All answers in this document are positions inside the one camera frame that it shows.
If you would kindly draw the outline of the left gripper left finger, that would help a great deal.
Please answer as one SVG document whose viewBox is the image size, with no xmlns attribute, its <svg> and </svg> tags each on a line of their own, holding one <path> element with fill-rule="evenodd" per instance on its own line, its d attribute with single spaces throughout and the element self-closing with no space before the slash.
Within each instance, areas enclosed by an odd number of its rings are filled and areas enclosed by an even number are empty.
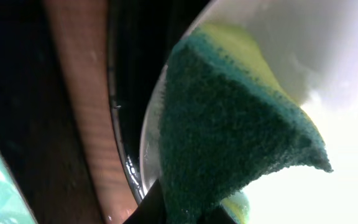
<svg viewBox="0 0 358 224">
<path fill-rule="evenodd" d="M 166 224 L 162 188 L 156 180 L 134 213 L 124 224 Z"/>
</svg>

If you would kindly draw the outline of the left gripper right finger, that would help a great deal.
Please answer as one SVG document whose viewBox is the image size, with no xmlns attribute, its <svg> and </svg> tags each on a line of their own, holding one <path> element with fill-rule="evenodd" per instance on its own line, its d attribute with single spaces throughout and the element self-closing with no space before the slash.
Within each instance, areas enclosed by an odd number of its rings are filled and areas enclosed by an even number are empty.
<svg viewBox="0 0 358 224">
<path fill-rule="evenodd" d="M 204 216 L 203 224 L 236 224 L 222 206 Z"/>
</svg>

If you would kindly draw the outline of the green yellow sponge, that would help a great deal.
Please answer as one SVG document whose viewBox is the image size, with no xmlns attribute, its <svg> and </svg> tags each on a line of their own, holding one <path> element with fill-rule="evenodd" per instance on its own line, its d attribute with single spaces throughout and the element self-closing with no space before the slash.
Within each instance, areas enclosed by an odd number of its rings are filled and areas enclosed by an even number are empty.
<svg viewBox="0 0 358 224">
<path fill-rule="evenodd" d="M 167 63 L 159 120 L 167 221 L 196 223 L 263 175 L 331 172 L 324 141 L 241 27 L 206 22 Z"/>
</svg>

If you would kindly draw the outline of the white plate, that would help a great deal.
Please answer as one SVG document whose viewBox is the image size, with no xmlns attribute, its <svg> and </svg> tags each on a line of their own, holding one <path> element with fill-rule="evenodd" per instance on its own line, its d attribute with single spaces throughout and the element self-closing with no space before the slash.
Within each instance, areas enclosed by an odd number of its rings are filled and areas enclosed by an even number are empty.
<svg viewBox="0 0 358 224">
<path fill-rule="evenodd" d="M 245 28 L 282 88 L 313 120 L 333 172 L 291 167 L 254 181 L 250 223 L 358 223 L 358 0 L 211 1 L 188 25 Z"/>
</svg>

